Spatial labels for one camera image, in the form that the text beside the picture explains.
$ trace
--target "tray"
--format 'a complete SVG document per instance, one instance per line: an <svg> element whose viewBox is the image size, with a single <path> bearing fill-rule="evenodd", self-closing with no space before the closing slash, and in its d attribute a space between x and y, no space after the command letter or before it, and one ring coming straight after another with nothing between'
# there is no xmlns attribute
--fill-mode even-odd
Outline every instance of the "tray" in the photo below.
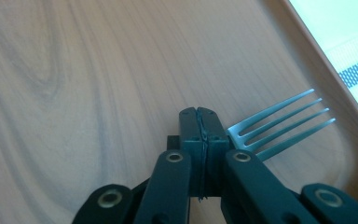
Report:
<svg viewBox="0 0 358 224"><path fill-rule="evenodd" d="M227 128L308 89L331 111L307 125L337 121L266 165L358 200L358 105L288 1L0 2L0 221L70 223L95 189L137 186L182 109ZM190 223L224 223L219 200Z"/></svg>

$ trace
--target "wooden table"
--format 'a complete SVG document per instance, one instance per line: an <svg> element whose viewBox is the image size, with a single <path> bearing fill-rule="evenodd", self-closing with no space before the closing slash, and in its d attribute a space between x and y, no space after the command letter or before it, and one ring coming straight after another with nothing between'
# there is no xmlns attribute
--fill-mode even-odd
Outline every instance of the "wooden table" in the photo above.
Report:
<svg viewBox="0 0 358 224"><path fill-rule="evenodd" d="M0 223L70 223L95 189L140 184L182 109L227 128L310 88L310 113L332 109L310 126L337 122L266 165L358 200L358 106L303 28L279 1L0 0ZM224 223L219 199L190 222Z"/></svg>

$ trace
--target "wood grain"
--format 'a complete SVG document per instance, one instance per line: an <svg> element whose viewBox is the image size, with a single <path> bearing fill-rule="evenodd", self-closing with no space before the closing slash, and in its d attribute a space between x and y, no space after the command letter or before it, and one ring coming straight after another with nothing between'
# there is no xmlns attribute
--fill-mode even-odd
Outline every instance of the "wood grain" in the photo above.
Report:
<svg viewBox="0 0 358 224"><path fill-rule="evenodd" d="M310 126L337 122L266 165L358 200L358 107L287 3L0 0L0 223L70 223L95 189L140 184L182 109L228 127L310 88L309 113L332 109ZM223 223L219 200L190 222Z"/></svg>

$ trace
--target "fork tine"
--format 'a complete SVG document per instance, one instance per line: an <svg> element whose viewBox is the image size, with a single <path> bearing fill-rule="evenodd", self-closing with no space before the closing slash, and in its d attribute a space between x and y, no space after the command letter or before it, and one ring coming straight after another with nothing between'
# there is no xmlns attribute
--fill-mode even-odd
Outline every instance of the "fork tine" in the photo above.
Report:
<svg viewBox="0 0 358 224"><path fill-rule="evenodd" d="M279 144L270 147L264 151L261 151L259 153L257 153L257 157L258 159L260 159L261 161L266 161L267 159L277 155L278 153L283 152L284 150L286 150L287 148L291 147L292 145L302 141L303 139L309 137L310 135L312 135L313 133L318 132L319 130L321 130L322 128L326 127L327 125L333 123L336 119L330 119L326 122L323 122L321 124L318 124L308 130L306 130L303 133L299 133L289 139L286 139L283 142L280 142Z"/></svg>
<svg viewBox="0 0 358 224"><path fill-rule="evenodd" d="M303 105L299 109L296 109L296 110L290 112L289 114L281 116L278 119L275 119L275 120L273 120L273 121L271 121L271 122L269 122L269 123L267 123L267 124L265 124L265 125L263 125L263 126L261 126L259 128L254 129L251 132L248 132L248 133L244 134L243 136L240 137L240 139L241 138L252 139L252 138L258 136L259 134L265 132L266 130L274 127L275 125L283 122L284 120L287 120L287 119L291 118L292 116L298 114L299 112L301 112L301 111L303 111L303 110L305 110L305 109L307 109L307 108L309 108L309 107L311 107L313 105L316 105L321 101L322 101L322 98L319 98L319 99L317 99L317 100L315 100L315 101L313 101L313 102L311 102L311 103L309 103L307 105Z"/></svg>
<svg viewBox="0 0 358 224"><path fill-rule="evenodd" d="M299 95L296 95L296 96L291 97L287 100L284 100L284 101L282 101L276 105L273 105L267 109L264 109L256 114L252 115L251 117L244 119L243 121L231 126L230 128L227 129L227 132L231 136L239 136L240 132L243 131L244 129L251 127L252 125L256 124L258 121L270 116L271 114L281 110L282 108L294 103L295 101L303 98L304 96L306 96L312 92L314 92L314 89L304 91L304 92L300 93Z"/></svg>
<svg viewBox="0 0 358 224"><path fill-rule="evenodd" d="M248 145L248 146L247 146L248 148L246 148L246 149L247 149L248 151L255 151L256 149L258 149L258 148L264 146L266 143L268 143L268 142L274 140L275 138L277 138L277 137L283 135L284 133L288 133L290 130L294 129L295 127L300 126L301 124L303 124L303 123L309 121L310 119L313 119L313 118L318 117L319 115L321 115L322 113L327 112L328 110L329 110L328 108L325 108L325 109L323 109L323 110L321 110L321 111L319 111L319 112L317 112L317 113L315 113L315 114L313 114L313 115L310 115L310 116L308 116L308 117L306 117L306 118L304 118L304 119L301 119L301 120L299 120L299 121L296 122L296 123L293 123L293 124L291 124L291 125L289 125L289 126L283 128L283 129L280 129L280 130L277 131L276 133L272 133L272 134L269 135L269 136L266 136L266 137L264 137L264 138L262 138L262 139L260 139L260 140L258 140L258 141L256 141L256 142L253 142L252 144Z"/></svg>

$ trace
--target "metal fork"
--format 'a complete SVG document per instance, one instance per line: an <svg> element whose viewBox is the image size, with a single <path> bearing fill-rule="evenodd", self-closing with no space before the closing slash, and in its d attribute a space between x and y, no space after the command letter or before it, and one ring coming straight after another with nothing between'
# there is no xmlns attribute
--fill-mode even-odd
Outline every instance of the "metal fork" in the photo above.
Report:
<svg viewBox="0 0 358 224"><path fill-rule="evenodd" d="M322 98L319 98L311 103L308 103L306 105L301 106L300 108L281 116L278 119L275 119L259 128L256 128L248 133L245 134L240 134L241 132L243 132L244 130L250 128L252 125L256 124L258 121L265 119L266 117L274 114L275 112L285 108L286 106L294 103L295 101L309 95L310 93L314 92L314 89L309 90L309 91L304 91L302 93L300 93L299 95L296 95L292 98L289 98L285 101L282 101L276 105L273 105L267 109L264 109L254 115L252 115L251 117L244 119L243 121L229 127L227 129L227 134L231 137L236 149L243 149L243 150L248 150L248 151L255 151L259 148L261 148L262 146L264 146L266 143L272 141L273 139L283 135L284 133L287 133L291 130L293 130L295 127L298 127L299 125L314 119L320 115L322 115L323 113L327 112L329 109L325 108L313 115L310 115L306 118L303 118L283 129L280 129L279 131L272 133L266 137L263 137L249 145L247 145L247 142L253 138L255 138L256 136L260 135L261 133L269 130L270 128L274 127L275 125L283 122L286 119L291 118L292 116L298 114L299 112L311 107L312 105L316 105L319 102L322 101ZM330 119L328 121L325 121L323 123L320 123L302 133L299 133L295 136L292 136L280 143L278 143L275 146L269 147L259 153L257 153L257 157L261 160L261 161L265 161L273 156L275 156L276 154L284 151L285 149L291 147L292 145L300 142L301 140L307 138L308 136L312 135L313 133L318 132L319 130L321 130L322 128L326 127L327 125L331 124L332 122L334 122L336 119Z"/></svg>

